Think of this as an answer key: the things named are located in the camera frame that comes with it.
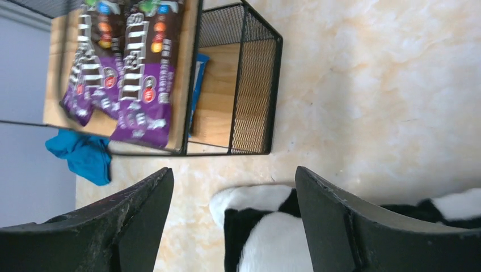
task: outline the beige marble surface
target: beige marble surface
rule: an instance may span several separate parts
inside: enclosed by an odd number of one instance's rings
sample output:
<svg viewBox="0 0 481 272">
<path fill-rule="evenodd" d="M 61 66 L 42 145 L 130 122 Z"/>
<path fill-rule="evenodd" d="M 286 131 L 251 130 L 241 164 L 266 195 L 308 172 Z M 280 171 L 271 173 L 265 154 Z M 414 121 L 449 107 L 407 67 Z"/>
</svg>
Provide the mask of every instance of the beige marble surface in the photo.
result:
<svg viewBox="0 0 481 272">
<path fill-rule="evenodd" d="M 292 181 L 298 165 L 374 202 L 481 186 L 480 1 L 250 2 L 284 37 L 273 153 L 114 158 L 110 185 L 77 181 L 81 207 L 174 170 L 156 271 L 222 271 L 211 195 Z"/>
</svg>

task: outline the blue cloth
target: blue cloth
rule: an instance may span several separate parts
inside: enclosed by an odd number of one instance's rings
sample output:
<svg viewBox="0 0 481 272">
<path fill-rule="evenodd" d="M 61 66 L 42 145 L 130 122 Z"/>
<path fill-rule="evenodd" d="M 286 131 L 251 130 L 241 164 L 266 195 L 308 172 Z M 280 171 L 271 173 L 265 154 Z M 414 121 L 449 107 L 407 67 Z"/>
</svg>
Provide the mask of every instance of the blue cloth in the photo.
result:
<svg viewBox="0 0 481 272">
<path fill-rule="evenodd" d="M 58 135 L 45 142 L 48 151 L 66 159 L 69 169 L 97 185 L 110 182 L 109 140 L 75 131 L 59 130 Z"/>
</svg>

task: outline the black metal mesh basket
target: black metal mesh basket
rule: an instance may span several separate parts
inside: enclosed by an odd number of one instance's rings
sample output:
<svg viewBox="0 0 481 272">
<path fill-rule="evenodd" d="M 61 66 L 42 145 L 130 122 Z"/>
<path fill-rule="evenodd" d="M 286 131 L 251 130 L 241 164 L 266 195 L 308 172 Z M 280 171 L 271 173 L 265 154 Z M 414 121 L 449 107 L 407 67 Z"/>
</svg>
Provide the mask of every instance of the black metal mesh basket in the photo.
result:
<svg viewBox="0 0 481 272">
<path fill-rule="evenodd" d="M 46 18 L 69 14 L 80 7 L 82 0 L 8 0 Z M 262 18 L 246 1 L 201 11 L 197 18 L 193 59 L 204 48 L 238 44 L 235 58 L 237 72 L 233 82 L 233 107 L 228 144 L 206 145 L 223 147 L 215 153 L 194 153 L 187 149 L 189 120 L 191 119 L 192 92 L 189 92 L 185 109 L 185 129 L 182 147 L 164 152 L 114 152 L 121 156 L 205 156 L 205 155 L 262 155 L 271 151 L 277 89 L 282 55 L 281 35 Z M 189 90 L 193 89 L 195 65 L 192 65 Z"/>
<path fill-rule="evenodd" d="M 281 35 L 246 1 L 204 10 L 199 48 L 240 44 L 228 154 L 271 151 Z"/>
</svg>

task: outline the black and white cushion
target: black and white cushion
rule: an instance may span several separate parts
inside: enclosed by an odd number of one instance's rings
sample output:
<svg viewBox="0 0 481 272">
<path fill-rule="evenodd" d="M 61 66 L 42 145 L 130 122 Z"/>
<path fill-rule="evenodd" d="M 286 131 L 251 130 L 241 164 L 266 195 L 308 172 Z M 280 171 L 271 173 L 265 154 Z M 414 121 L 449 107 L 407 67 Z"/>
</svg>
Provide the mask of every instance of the black and white cushion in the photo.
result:
<svg viewBox="0 0 481 272">
<path fill-rule="evenodd" d="M 225 236 L 226 272 L 312 271 L 297 203 L 286 185 L 243 186 L 212 198 L 210 212 Z M 412 218 L 459 228 L 481 228 L 481 188 L 418 205 L 384 205 Z"/>
</svg>

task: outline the purple candy bag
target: purple candy bag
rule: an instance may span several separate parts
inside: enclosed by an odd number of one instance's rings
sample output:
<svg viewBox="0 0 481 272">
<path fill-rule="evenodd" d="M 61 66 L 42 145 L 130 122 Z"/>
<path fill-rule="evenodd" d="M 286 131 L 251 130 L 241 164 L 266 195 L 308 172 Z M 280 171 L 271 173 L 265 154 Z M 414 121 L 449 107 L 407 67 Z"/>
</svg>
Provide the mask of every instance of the purple candy bag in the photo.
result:
<svg viewBox="0 0 481 272">
<path fill-rule="evenodd" d="M 82 126 L 87 125 L 94 112 L 90 92 L 86 90 L 85 86 L 85 72 L 82 70 L 82 64 L 89 50 L 91 50 L 89 44 L 79 42 L 70 71 L 67 91 L 60 102 L 67 115 Z"/>
<path fill-rule="evenodd" d="M 72 119 L 85 126 L 93 106 L 114 119 L 119 116 L 125 5 L 124 0 L 85 0 L 81 9 L 78 49 L 61 105 Z"/>
<path fill-rule="evenodd" d="M 123 81 L 125 45 L 125 3 L 123 0 L 85 1 L 82 7 L 90 16 L 90 35 L 85 40 L 92 46 L 95 58 L 83 64 L 90 78 L 92 104 L 113 119 L 119 117 L 119 91 Z"/>
<path fill-rule="evenodd" d="M 165 147 L 184 1 L 141 1 L 127 19 L 119 121 L 112 140 Z"/>
</svg>

